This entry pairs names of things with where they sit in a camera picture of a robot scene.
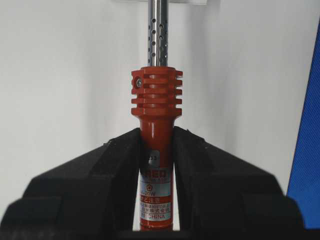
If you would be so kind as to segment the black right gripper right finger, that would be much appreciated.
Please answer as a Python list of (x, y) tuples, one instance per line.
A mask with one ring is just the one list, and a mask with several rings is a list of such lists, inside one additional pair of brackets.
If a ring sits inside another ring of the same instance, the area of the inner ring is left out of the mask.
[(275, 176), (175, 127), (179, 223), (195, 240), (277, 240), (302, 235), (294, 200)]

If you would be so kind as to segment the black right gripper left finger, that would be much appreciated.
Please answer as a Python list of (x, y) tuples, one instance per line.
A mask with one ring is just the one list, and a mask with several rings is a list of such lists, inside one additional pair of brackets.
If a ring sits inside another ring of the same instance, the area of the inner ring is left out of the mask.
[(135, 128), (34, 177), (0, 224), (3, 240), (111, 240), (131, 230), (141, 139)]

